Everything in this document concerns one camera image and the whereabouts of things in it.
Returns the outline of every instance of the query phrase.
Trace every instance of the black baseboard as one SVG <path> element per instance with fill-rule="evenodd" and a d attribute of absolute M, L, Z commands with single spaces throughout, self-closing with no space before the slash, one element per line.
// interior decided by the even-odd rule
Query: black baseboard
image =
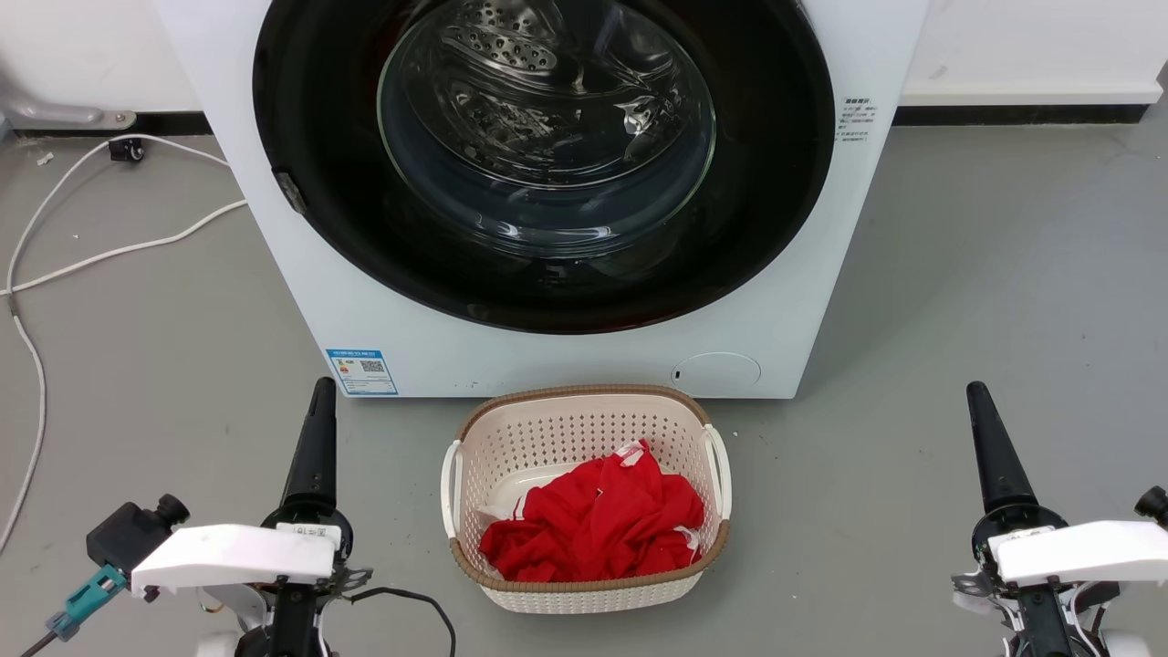
<path fill-rule="evenodd" d="M 1134 124 L 1148 105 L 953 105 L 897 108 L 892 125 Z M 16 137 L 114 137 L 127 131 L 158 137 L 211 134 L 203 112 L 142 112 L 120 130 L 14 130 Z"/>
<path fill-rule="evenodd" d="M 211 125 L 203 112 L 140 112 L 133 125 L 125 130 L 14 130 L 16 137 L 116 137 L 140 132 L 155 137 L 185 137 L 211 134 Z"/>
<path fill-rule="evenodd" d="M 1148 105 L 960 105 L 897 108 L 892 125 L 1075 125 L 1140 123 Z"/>

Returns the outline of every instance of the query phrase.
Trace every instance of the label sticker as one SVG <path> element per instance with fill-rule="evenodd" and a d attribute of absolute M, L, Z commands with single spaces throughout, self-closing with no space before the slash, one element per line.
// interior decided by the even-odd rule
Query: label sticker
<path fill-rule="evenodd" d="M 396 395 L 385 359 L 377 350 L 326 350 L 336 379 L 350 395 Z"/>
<path fill-rule="evenodd" d="M 276 530 L 280 532 L 291 532 L 293 534 L 304 534 L 308 537 L 320 537 L 333 541 L 333 546 L 336 549 L 341 548 L 341 528 L 335 525 L 310 525 L 308 523 L 277 523 Z"/>
<path fill-rule="evenodd" d="M 867 141 L 876 122 L 876 105 L 871 98 L 844 98 L 840 123 L 835 126 L 836 141 Z"/>

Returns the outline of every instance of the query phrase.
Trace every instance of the white washing machine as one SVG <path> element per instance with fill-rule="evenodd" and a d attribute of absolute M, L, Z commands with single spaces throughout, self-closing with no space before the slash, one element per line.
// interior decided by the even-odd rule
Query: white washing machine
<path fill-rule="evenodd" d="M 929 0 L 155 0 L 349 396 L 791 397 Z"/>

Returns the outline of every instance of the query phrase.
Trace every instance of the cable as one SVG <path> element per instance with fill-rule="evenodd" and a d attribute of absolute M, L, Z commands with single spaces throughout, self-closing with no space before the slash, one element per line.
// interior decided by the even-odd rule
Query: cable
<path fill-rule="evenodd" d="M 206 226 L 207 223 L 209 223 L 214 219 L 218 217 L 220 215 L 222 215 L 222 214 L 224 214 L 227 212 L 230 212 L 230 210 L 232 210 L 235 208 L 238 208 L 238 207 L 245 205 L 245 201 L 237 201 L 235 203 L 231 203 L 230 206 L 221 208 L 221 209 L 211 213 L 210 215 L 206 216 L 204 219 L 202 219 L 201 221 L 199 221 L 197 223 L 195 223 L 194 226 L 192 226 L 187 230 L 183 230 L 182 233 L 180 233 L 178 235 L 174 235 L 173 237 L 166 237 L 166 238 L 162 238 L 162 240 L 155 240 L 153 242 L 145 242 L 145 243 L 141 243 L 141 244 L 134 244 L 134 245 L 131 245 L 131 247 L 124 247 L 121 249 L 116 249 L 113 251 L 109 251 L 109 253 L 102 254 L 99 256 L 95 256 L 95 257 L 88 258 L 85 261 L 82 261 L 79 263 L 72 264 L 72 265 L 67 267 L 64 269 L 54 271 L 53 274 L 49 274 L 47 276 L 42 276 L 40 278 L 36 278 L 35 281 L 29 281 L 29 282 L 23 283 L 21 285 L 14 285 L 13 284 L 13 279 L 14 279 L 14 276 L 15 276 L 15 272 L 16 272 L 16 263 L 20 261 L 20 255 L 25 250 L 25 243 L 28 241 L 28 236 L 32 235 L 33 228 L 36 227 L 37 220 L 41 219 L 41 213 L 44 212 L 44 208 L 49 205 L 49 201 L 53 200 L 53 196 L 55 196 L 56 193 L 61 189 L 61 187 L 65 184 L 65 180 L 69 180 L 69 177 L 72 175 L 74 172 L 76 172 L 77 168 L 81 167 L 81 165 L 85 162 L 85 160 L 88 160 L 89 158 L 93 157 L 95 154 L 97 154 L 98 152 L 100 152 L 103 148 L 105 148 L 106 146 L 109 146 L 109 144 L 111 141 L 120 141 L 123 139 L 133 139 L 133 138 L 145 139 L 147 141 L 157 141 L 159 144 L 166 144 L 168 146 L 173 146 L 173 147 L 180 150 L 180 151 L 185 151 L 187 153 L 192 153 L 192 154 L 195 154 L 195 155 L 200 155 L 200 157 L 207 158 L 207 159 L 209 159 L 211 161 L 215 161 L 215 162 L 218 162 L 218 164 L 221 164 L 223 166 L 229 166 L 228 162 L 227 162 L 227 160 L 216 158 L 215 155 L 211 155 L 210 153 L 204 153 L 202 151 L 192 148 L 189 146 L 183 146 L 182 144 L 176 144 L 176 143 L 171 141 L 168 139 L 161 139 L 161 138 L 154 137 L 152 134 L 121 134 L 121 136 L 114 137 L 113 139 L 109 139 L 109 140 L 102 141 L 100 144 L 98 144 L 97 146 L 95 146 L 93 148 L 91 148 L 88 153 L 85 153 L 84 155 L 82 155 L 82 158 L 79 160 L 77 160 L 71 167 L 69 167 L 69 170 L 65 172 L 65 174 L 61 177 L 61 180 L 57 181 L 57 184 L 53 187 L 53 189 L 49 192 L 49 194 L 47 196 L 44 196 L 44 200 L 41 201 L 41 205 L 36 208 L 36 212 L 33 213 L 33 219 L 30 219 L 28 221 L 28 226 L 25 227 L 25 231 L 20 235 L 20 240 L 16 241 L 16 248 L 15 248 L 15 250 L 13 250 L 12 258 L 8 261 L 8 272 L 5 276 L 5 289 L 2 290 L 2 292 L 0 292 L 0 296 L 5 296 L 5 295 L 8 296 L 8 312 L 12 314 L 12 320 L 16 325 L 16 332 L 20 334 L 21 339 L 25 341 L 25 346 L 28 347 L 28 352 L 30 354 L 33 354 L 33 362 L 36 365 L 36 379 L 37 379 L 37 382 L 40 385 L 40 403 L 39 403 L 37 423 L 36 423 L 36 441 L 33 443 L 33 456 L 28 459 L 28 469 L 25 472 L 25 480 L 20 485 L 20 492 L 16 495 L 16 502 L 13 504 L 12 513 L 8 516 L 8 523 L 5 525 L 4 534 L 0 534 L 0 554 L 4 554 L 5 548 L 8 546 L 8 539 L 12 538 L 12 532 L 13 532 L 13 530 L 16 526 L 16 519 L 20 517 L 20 511 L 25 506 L 25 499 L 28 498 L 28 489 L 29 489 L 29 486 L 33 483 L 33 473 L 36 471 L 36 464 L 37 464 L 37 462 L 41 458 L 41 448 L 44 445 L 44 423 L 46 423 L 46 417 L 47 417 L 47 412 L 48 412 L 48 408 L 47 408 L 48 407 L 48 386 L 46 385 L 46 381 L 44 381 L 44 364 L 41 361 L 41 354 L 37 353 L 36 346 L 33 344 L 33 339 L 29 338 L 29 336 L 28 336 L 28 331 L 25 330 L 25 323 L 21 321 L 21 319 L 20 319 L 20 311 L 19 311 L 19 307 L 16 305 L 16 299 L 15 299 L 15 295 L 14 293 L 19 292 L 21 290 L 27 290 L 29 288 L 40 285 L 41 283 L 46 283 L 48 281 L 51 281 L 54 278 L 64 276 L 67 274 L 76 271 L 78 269 L 89 267 L 90 264 L 93 264 L 96 262 L 99 262 L 99 261 L 113 257 L 116 255 L 126 254 L 126 253 L 131 253 L 131 251 L 137 251 L 137 250 L 140 250 L 140 249 L 146 249 L 146 248 L 150 248 L 150 247 L 157 247 L 157 245 L 161 245 L 161 244 L 169 244 L 172 242 L 178 242 L 179 240 L 182 240 L 183 237 L 190 235 L 195 230 L 199 230 L 200 228 L 202 228 L 203 226 Z M 35 650 L 40 650 L 41 648 L 43 648 L 43 645 L 41 645 L 40 648 L 35 648 Z"/>
<path fill-rule="evenodd" d="M 320 657 L 332 657 L 328 651 L 328 644 L 325 643 L 325 611 L 328 610 L 328 606 L 336 602 L 333 597 L 320 608 L 320 613 L 317 614 L 317 645 L 320 648 Z"/>
<path fill-rule="evenodd" d="M 1104 602 L 1099 606 L 1099 610 L 1096 611 L 1094 620 L 1091 621 L 1091 634 L 1099 636 L 1099 628 L 1103 625 L 1103 615 L 1107 613 L 1107 607 L 1110 606 L 1111 602 Z"/>
<path fill-rule="evenodd" d="M 442 604 L 438 604 L 438 601 L 430 597 L 429 595 L 422 595 L 420 593 L 413 593 L 412 590 L 404 590 L 399 588 L 376 587 L 369 590 L 363 590 L 356 595 L 350 595 L 346 597 L 346 600 L 348 600 L 350 603 L 356 604 L 357 602 L 367 597 L 373 597 L 375 595 L 381 595 L 383 593 L 389 595 L 396 595 L 398 597 L 408 597 L 410 600 L 417 600 L 420 602 L 429 602 L 430 604 L 432 604 L 434 610 L 438 611 L 438 615 L 442 616 L 442 622 L 446 623 L 446 631 L 450 632 L 450 657 L 454 657 L 454 646 L 457 644 L 457 637 L 454 636 L 454 625 L 451 624 L 450 617 L 446 616 L 445 611 L 443 611 Z"/>
<path fill-rule="evenodd" d="M 1091 637 L 1089 637 L 1086 632 L 1083 631 L 1083 625 L 1079 624 L 1079 615 L 1075 613 L 1075 601 L 1078 600 L 1079 594 L 1096 586 L 1097 583 L 1099 582 L 1086 582 L 1076 588 L 1075 593 L 1071 594 L 1071 600 L 1069 600 L 1066 603 L 1066 608 L 1070 610 L 1069 614 L 1071 616 L 1071 621 L 1075 624 L 1075 630 L 1079 632 L 1079 638 L 1083 639 L 1083 643 L 1087 644 L 1087 648 L 1091 649 L 1091 653 L 1094 655 L 1094 657 L 1103 657 L 1101 655 L 1099 655 L 1099 648 L 1096 645 L 1096 643 L 1091 641 Z"/>
<path fill-rule="evenodd" d="M 186 230 L 183 230 L 182 233 L 179 233 L 178 235 L 172 235 L 169 237 L 164 237 L 161 240 L 154 240 L 153 242 L 142 242 L 140 244 L 132 244 L 132 245 L 128 245 L 128 247 L 121 247 L 120 249 L 113 249 L 112 251 L 106 251 L 104 254 L 96 255 L 96 256 L 90 257 L 90 258 L 85 258 L 85 260 L 83 260 L 83 261 L 81 261 L 78 263 L 74 263 L 74 264 L 70 264 L 69 267 L 65 267 L 63 269 L 58 269 L 58 270 L 54 271 L 53 274 L 46 274 L 44 276 L 41 276 L 40 278 L 34 278 L 32 281 L 27 281 L 25 283 L 20 283 L 20 284 L 16 285 L 16 291 L 18 292 L 22 292 L 25 290 L 28 290 L 29 288 L 35 288 L 35 286 L 40 285 L 41 283 L 48 283 L 49 281 L 53 281 L 54 278 L 60 278 L 60 277 L 62 277 L 62 276 L 64 276 L 67 274 L 72 274 L 74 271 L 77 271 L 78 269 L 84 269 L 84 268 L 86 268 L 86 267 L 89 267 L 91 264 L 102 262 L 103 260 L 109 260 L 109 258 L 111 258 L 113 256 L 120 256 L 123 254 L 130 254 L 130 253 L 133 253 L 133 251 L 140 251 L 142 249 L 148 249 L 151 247 L 161 247 L 164 244 L 173 244 L 174 242 L 178 242 L 179 240 L 182 240 L 185 237 L 189 237 L 193 233 L 195 233 L 200 228 L 207 226 L 211 221 L 215 221 L 216 219 L 223 216 L 224 214 L 227 214 L 227 213 L 229 213 L 229 212 L 231 212 L 234 209 L 242 208 L 242 207 L 244 207 L 246 205 L 248 205 L 248 201 L 236 201 L 236 202 L 234 202 L 231 205 L 223 206 L 222 208 L 220 208 L 220 209 L 213 212 L 211 214 L 202 217 L 195 224 L 193 224 L 190 228 L 187 228 Z M 0 290 L 0 297 L 4 297 L 6 295 L 8 295 L 8 293 L 11 293 L 8 290 Z"/>
<path fill-rule="evenodd" d="M 33 646 L 29 648 L 28 650 L 21 652 L 20 657 L 33 657 L 33 655 L 36 655 L 37 652 L 40 652 L 41 650 L 43 650 L 46 645 L 53 643 L 53 641 L 55 638 L 57 638 L 57 635 L 54 634 L 54 632 L 49 632 L 49 634 L 44 635 L 44 638 L 42 638 L 41 641 L 34 643 Z"/>
<path fill-rule="evenodd" d="M 204 614 L 218 614 L 220 611 L 223 610 L 224 607 L 227 607 L 227 604 L 224 604 L 223 602 L 220 602 L 220 606 L 216 607 L 215 609 L 207 607 L 206 604 L 203 604 L 202 596 L 199 595 L 199 592 L 201 590 L 203 590 L 203 587 L 195 587 L 195 602 L 199 603 L 199 608 L 202 609 Z"/>
<path fill-rule="evenodd" d="M 25 331 L 25 323 L 20 320 L 20 317 L 13 314 L 12 320 L 16 324 L 16 332 L 20 333 L 20 339 L 25 340 L 28 353 L 33 354 L 33 362 L 36 365 L 36 381 L 41 390 L 41 401 L 36 413 L 36 442 L 33 444 L 33 456 L 28 459 L 25 482 L 20 485 L 20 492 L 16 493 L 16 503 L 12 506 L 8 523 L 4 527 L 4 534 L 0 535 L 0 554 L 4 554 L 4 548 L 8 545 L 8 539 L 12 537 L 12 530 L 16 526 L 16 518 L 20 517 L 20 510 L 25 506 L 25 498 L 28 497 L 28 487 L 33 483 L 33 472 L 36 470 L 37 461 L 41 459 L 41 447 L 44 445 L 44 419 L 48 403 L 47 386 L 44 385 L 44 364 L 41 362 L 41 354 L 36 352 L 33 339 L 28 337 L 28 331 Z"/>

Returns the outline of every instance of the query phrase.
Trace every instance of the power cord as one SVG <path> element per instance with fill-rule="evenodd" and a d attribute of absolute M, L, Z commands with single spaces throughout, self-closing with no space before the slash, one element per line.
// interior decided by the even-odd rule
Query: power cord
<path fill-rule="evenodd" d="M 438 611 L 438 615 L 442 616 L 442 622 L 446 624 L 446 631 L 450 632 L 450 657 L 454 657 L 454 646 L 458 641 L 454 635 L 454 625 L 451 624 L 450 617 L 446 616 L 446 611 L 443 610 L 442 604 L 438 604 L 438 601 L 430 597 L 429 595 L 422 595 L 420 593 L 413 593 L 412 590 L 405 590 L 401 588 L 375 587 L 368 590 L 363 590 L 356 595 L 346 596 L 345 600 L 348 600 L 350 603 L 356 604 L 357 602 L 361 602 L 367 597 L 373 597 L 375 595 L 382 595 L 382 594 L 396 595 L 398 597 L 406 597 L 420 602 L 429 602 L 431 606 L 433 606 L 434 610 Z"/>
<path fill-rule="evenodd" d="M 187 237 L 188 235 L 190 235 L 194 231 L 199 230 L 203 226 L 207 226 L 208 223 L 210 223 L 211 221 L 214 221 L 216 217 L 218 217 L 218 216 L 221 216 L 221 215 L 223 215 L 223 214 L 225 214 L 225 213 L 228 213 L 228 212 L 230 212 L 232 209 L 236 209 L 236 208 L 239 208 L 239 207 L 243 207 L 244 205 L 246 205 L 246 201 L 237 201 L 235 203 L 231 203 L 229 206 L 225 206 L 223 208 L 220 208 L 220 209 L 215 210 L 214 213 L 207 215 L 206 217 L 203 217 L 202 220 L 200 220 L 197 223 L 195 223 L 190 228 L 183 230 L 182 233 L 179 233 L 178 235 L 174 235 L 174 236 L 171 236 L 171 237 L 166 237 L 166 238 L 162 238 L 162 240 L 155 240 L 153 242 L 144 242 L 141 244 L 133 244 L 131 247 L 123 247 L 120 249 L 114 249 L 112 251 L 107 251 L 107 253 L 104 253 L 102 255 L 93 256 L 91 258 L 86 258 L 86 260 L 84 260 L 82 262 L 78 262 L 76 264 L 69 265 L 69 267 L 67 267 L 64 269 L 58 269 L 57 271 L 54 271 L 54 272 L 48 274 L 46 276 L 41 276 L 40 278 L 36 278 L 34 281 L 28 281 L 26 283 L 21 283 L 19 285 L 15 285 L 14 284 L 14 275 L 16 272 L 16 263 L 20 261 L 21 253 L 25 250 L 25 243 L 28 241 L 28 236 L 32 235 L 33 228 L 36 227 L 37 220 L 41 219 L 41 214 L 44 212 L 46 206 L 49 205 L 49 201 L 53 200 L 53 196 L 55 196 L 56 193 L 61 189 L 61 187 L 65 184 L 65 180 L 69 180 L 69 177 L 72 175 L 74 172 L 76 172 L 77 168 L 81 167 L 81 165 L 85 162 L 85 160 L 90 159 L 95 154 L 97 154 L 97 153 L 102 152 L 103 150 L 105 150 L 111 143 L 113 143 L 113 141 L 120 141 L 123 139 L 134 139 L 134 138 L 145 139 L 147 141 L 157 141 L 159 144 L 166 144 L 168 146 L 173 146 L 173 147 L 180 150 L 180 151 L 185 151 L 187 153 L 192 153 L 192 154 L 195 154 L 195 155 L 199 155 L 199 157 L 202 157 L 202 158 L 207 158 L 207 159 L 209 159 L 211 161 L 215 161 L 215 162 L 218 162 L 218 164 L 221 164 L 223 166 L 229 166 L 228 162 L 227 162 L 227 160 L 223 160 L 221 158 L 216 158 L 215 155 L 213 155 L 210 153 L 204 153 L 204 152 L 199 151 L 196 148 L 192 148 L 189 146 L 183 146 L 182 144 L 176 144 L 176 143 L 171 141 L 168 139 L 161 139 L 161 138 L 154 137 L 152 134 L 121 134 L 121 136 L 114 137 L 113 139 L 109 139 L 106 141 L 102 141 L 100 144 L 98 144 L 97 146 L 95 146 L 93 148 L 91 148 L 88 153 L 85 153 L 84 155 L 82 155 L 82 158 L 79 160 L 77 160 L 71 167 L 69 167 L 69 171 L 67 171 L 65 174 L 61 177 L 61 180 L 57 181 L 56 186 L 53 187 L 53 191 L 50 191 L 49 194 L 47 196 L 44 196 L 44 200 L 41 201 L 40 207 L 37 207 L 36 212 L 33 213 L 33 219 L 30 219 L 28 221 L 28 226 L 25 227 L 25 231 L 21 234 L 20 240 L 16 242 L 16 249 L 13 251 L 12 258 L 8 261 L 8 274 L 5 277 L 5 289 L 0 290 L 0 297 L 2 297 L 2 296 L 7 296 L 8 297 L 7 298 L 7 302 L 8 302 L 8 312 L 12 314 L 12 320 L 16 325 L 16 332 L 20 334 L 20 338 L 25 341 L 25 346 L 28 347 L 28 353 L 30 353 L 33 355 L 33 362 L 34 362 L 34 365 L 36 365 L 36 379 L 37 379 L 37 382 L 40 385 L 40 404 L 39 404 L 39 412 L 37 412 L 37 421 L 36 421 L 36 442 L 33 444 L 33 456 L 28 461 L 28 470 L 25 472 L 25 480 L 21 484 L 20 492 L 16 496 L 16 503 L 13 505 L 12 513 L 8 516 L 8 523 L 5 525 L 4 534 L 0 534 L 0 554 L 4 554 L 5 548 L 8 546 L 8 539 L 12 538 L 13 528 L 16 526 L 16 519 L 20 517 L 20 511 L 25 506 L 25 499 L 28 497 L 28 489 L 29 489 L 29 486 L 33 483 L 33 473 L 36 471 L 36 464 L 37 464 L 37 462 L 41 458 L 41 448 L 44 445 L 44 421 L 46 421 L 46 416 L 47 416 L 47 397 L 48 397 L 48 387 L 47 387 L 46 381 L 44 381 L 44 364 L 41 361 L 41 354 L 36 351 L 36 346 L 33 344 L 33 339 L 28 336 L 28 331 L 25 328 L 25 323 L 21 321 L 21 319 L 20 319 L 20 310 L 19 310 L 19 306 L 16 305 L 15 293 L 19 292 L 19 291 L 21 291 L 21 290 L 27 290 L 29 288 L 34 288 L 34 286 L 40 285 L 42 283 L 47 283 L 49 281 L 53 281 L 54 278 L 58 278 L 58 277 L 64 276 L 67 274 L 71 274 L 74 271 L 77 271 L 78 269 L 89 267 L 89 265 L 91 265 L 93 263 L 100 262 L 100 261 L 106 260 L 106 258 L 111 258 L 111 257 L 117 256 L 117 255 L 128 254 L 131 251 L 137 251 L 137 250 L 151 248 L 151 247 L 159 247 L 159 245 L 162 245 L 162 244 L 171 244 L 173 242 L 178 242 L 179 240 L 182 240 L 183 237 Z M 26 652 L 26 655 L 33 655 L 33 653 L 35 653 L 41 648 L 44 648 L 44 645 L 47 645 L 50 641 L 51 641 L 51 638 L 46 637 L 44 639 L 42 639 L 43 644 L 39 643 L 37 645 L 34 645 L 33 649 L 30 649 L 32 652 Z"/>

